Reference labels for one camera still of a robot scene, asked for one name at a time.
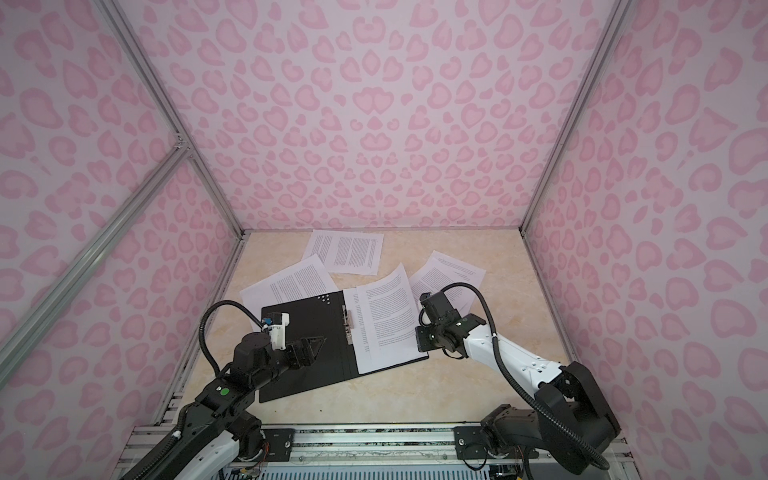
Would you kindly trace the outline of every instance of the metal clip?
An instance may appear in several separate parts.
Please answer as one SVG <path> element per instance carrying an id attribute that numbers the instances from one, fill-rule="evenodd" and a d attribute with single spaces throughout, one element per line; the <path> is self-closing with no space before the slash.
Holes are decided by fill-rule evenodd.
<path id="1" fill-rule="evenodd" d="M 344 317 L 344 334 L 346 335 L 346 344 L 352 345 L 352 321 L 349 319 L 351 316 L 346 309 L 346 305 L 342 306 L 342 315 Z"/>

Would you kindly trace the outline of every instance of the cable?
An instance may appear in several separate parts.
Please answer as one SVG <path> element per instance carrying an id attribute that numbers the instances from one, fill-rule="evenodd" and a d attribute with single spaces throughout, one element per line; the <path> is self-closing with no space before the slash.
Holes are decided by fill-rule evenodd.
<path id="1" fill-rule="evenodd" d="M 421 325 L 421 326 L 427 326 L 427 325 L 430 325 L 431 323 L 432 323 L 432 322 L 430 322 L 430 323 L 424 323 L 424 309 L 422 308 L 422 311 L 421 311 L 421 312 L 419 312 L 419 325 Z"/>
<path id="2" fill-rule="evenodd" d="M 470 285 L 469 283 L 456 282 L 444 286 L 440 289 L 440 291 L 445 293 L 447 290 L 457 286 L 463 286 L 464 288 L 470 289 L 478 297 L 478 300 L 480 300 L 482 309 L 485 311 L 485 316 L 488 318 L 488 326 L 491 328 L 493 357 L 496 360 L 498 369 L 502 372 L 502 375 L 507 380 L 507 383 L 509 383 L 514 391 L 520 395 L 522 399 L 525 400 L 525 402 L 528 403 L 531 408 L 533 408 L 533 410 L 551 422 L 555 428 L 560 430 L 563 435 L 575 443 L 581 451 L 581 454 L 585 456 L 592 465 L 599 468 L 600 470 L 608 470 L 611 466 L 608 464 L 608 460 L 606 460 L 600 452 L 598 452 L 592 445 L 586 443 L 584 439 L 579 436 L 579 434 L 568 428 L 563 422 L 555 417 L 550 409 L 541 404 L 537 399 L 530 396 L 528 392 L 526 392 L 525 389 L 518 383 L 518 381 L 515 380 L 515 377 L 511 375 L 509 370 L 507 370 L 507 367 L 504 365 L 504 361 L 502 360 L 502 352 L 498 348 L 498 334 L 496 333 L 496 324 L 493 321 L 493 315 L 491 314 L 491 310 L 488 308 L 488 304 L 485 302 L 485 298 L 483 297 L 482 293 L 480 293 L 480 290 L 475 288 L 475 286 Z"/>
<path id="3" fill-rule="evenodd" d="M 165 458 L 165 455 L 168 455 L 168 452 L 176 445 L 176 443 L 181 439 L 181 433 L 184 431 L 184 423 L 187 421 L 187 410 L 192 406 L 192 403 L 188 403 L 185 406 L 181 407 L 181 410 L 179 410 L 179 419 L 176 422 L 176 425 L 174 426 L 172 432 L 170 435 L 167 435 L 162 441 L 165 442 L 165 445 L 155 454 L 155 456 L 150 460 L 149 463 L 147 463 L 143 469 L 141 469 L 138 474 L 134 477 L 133 480 L 141 480 L 147 474 L 152 472 L 154 468 L 157 466 L 160 461 L 162 461 L 163 458 Z"/>
<path id="4" fill-rule="evenodd" d="M 270 443 L 264 442 L 264 457 L 259 460 L 259 463 L 256 463 L 256 467 L 260 466 L 262 463 L 264 463 L 264 460 L 266 460 L 266 457 L 270 454 Z"/>
<path id="5" fill-rule="evenodd" d="M 466 459 L 464 458 L 464 452 L 467 451 L 467 448 L 474 445 L 481 446 L 483 449 L 483 452 L 485 452 L 485 458 L 483 459 L 482 464 L 480 464 L 480 466 L 478 467 L 473 467 L 472 465 L 468 464 Z M 467 445 L 464 445 L 464 449 L 462 450 L 462 462 L 464 462 L 464 465 L 467 465 L 467 468 L 469 468 L 470 470 L 474 472 L 480 472 L 483 469 L 483 467 L 485 467 L 485 463 L 488 462 L 488 449 L 482 443 L 477 443 L 477 442 L 468 443 Z"/>
<path id="6" fill-rule="evenodd" d="M 461 353 L 459 353 L 459 355 L 461 355 L 461 356 L 450 356 L 448 354 L 448 352 L 445 351 L 445 349 L 443 349 L 442 352 L 445 354 L 445 356 L 447 356 L 450 359 L 454 359 L 454 360 L 463 360 L 463 359 L 467 358 L 467 357 L 463 356 Z"/>
<path id="7" fill-rule="evenodd" d="M 208 323 L 208 318 L 214 312 L 214 310 L 224 305 L 236 306 L 238 309 L 240 309 L 241 312 L 245 313 L 252 322 L 257 324 L 260 328 L 262 329 L 264 328 L 264 324 L 261 323 L 261 320 L 257 319 L 250 312 L 250 310 L 248 310 L 245 306 L 239 304 L 238 302 L 235 302 L 233 300 L 219 300 L 218 302 L 209 306 L 208 310 L 206 310 L 205 313 L 203 314 L 203 318 L 200 319 L 200 327 L 197 329 L 197 342 L 200 344 L 200 351 L 203 353 L 205 360 L 208 360 L 208 363 L 210 364 L 211 368 L 214 369 L 214 374 L 216 376 L 219 376 L 221 369 L 219 369 L 219 364 L 216 363 L 216 359 L 214 358 L 213 355 L 210 354 L 210 350 L 208 350 L 208 345 L 205 343 L 205 326 Z"/>
<path id="8" fill-rule="evenodd" d="M 526 480 L 533 480 L 533 474 L 531 473 L 531 461 L 528 459 L 528 454 L 531 453 L 531 450 L 533 450 L 532 447 L 525 447 L 525 452 L 523 452 L 523 470 L 525 470 Z"/>

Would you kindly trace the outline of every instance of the paper sheet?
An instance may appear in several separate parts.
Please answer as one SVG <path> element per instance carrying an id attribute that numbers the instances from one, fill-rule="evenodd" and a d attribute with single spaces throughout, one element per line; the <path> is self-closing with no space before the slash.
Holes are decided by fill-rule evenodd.
<path id="1" fill-rule="evenodd" d="M 345 290 L 344 299 L 360 373 L 427 356 L 416 346 L 419 311 L 402 263 L 381 280 Z"/>
<path id="2" fill-rule="evenodd" d="M 383 233 L 313 230 L 303 258 L 316 254 L 329 273 L 376 275 L 383 244 Z"/>
<path id="3" fill-rule="evenodd" d="M 312 255 L 241 290 L 240 296 L 243 305 L 255 316 L 260 317 L 261 309 L 265 306 L 293 302 L 338 290 L 323 262 L 317 255 Z M 252 327 L 254 332 L 258 330 L 255 324 Z"/>
<path id="4" fill-rule="evenodd" d="M 480 288 L 484 277 L 485 270 L 482 268 L 449 257 L 444 253 L 432 251 L 432 255 L 424 266 L 414 273 L 409 281 L 413 297 L 420 308 L 419 297 L 422 293 L 438 292 L 444 286 L 454 282 L 466 282 Z M 475 301 L 475 294 L 466 288 L 451 288 L 445 292 L 445 296 L 462 316 L 469 313 Z"/>

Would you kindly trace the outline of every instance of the wall panel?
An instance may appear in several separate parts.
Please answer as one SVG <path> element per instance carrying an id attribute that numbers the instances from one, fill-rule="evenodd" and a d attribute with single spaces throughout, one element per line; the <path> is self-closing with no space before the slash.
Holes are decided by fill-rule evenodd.
<path id="1" fill-rule="evenodd" d="M 121 2 L 251 228 L 517 226 L 611 0 Z"/>
<path id="2" fill-rule="evenodd" d="M 0 6 L 0 345 L 174 137 L 87 0 Z"/>
<path id="3" fill-rule="evenodd" d="M 182 164 L 0 391 L 0 476 L 108 476 L 158 407 L 234 243 Z"/>
<path id="4" fill-rule="evenodd" d="M 768 475 L 767 15 L 641 2 L 530 232 L 644 478 Z"/>

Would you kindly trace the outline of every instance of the black mount plate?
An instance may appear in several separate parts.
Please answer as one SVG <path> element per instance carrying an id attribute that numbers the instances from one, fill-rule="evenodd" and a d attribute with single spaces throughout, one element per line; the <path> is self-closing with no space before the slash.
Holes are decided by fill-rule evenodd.
<path id="1" fill-rule="evenodd" d="M 262 429 L 264 437 L 270 444 L 267 462 L 288 462 L 293 448 L 293 429 Z"/>
<path id="2" fill-rule="evenodd" d="M 456 447 L 456 458 L 459 460 L 482 460 L 488 457 L 485 453 L 488 442 L 479 426 L 454 427 L 453 445 Z"/>

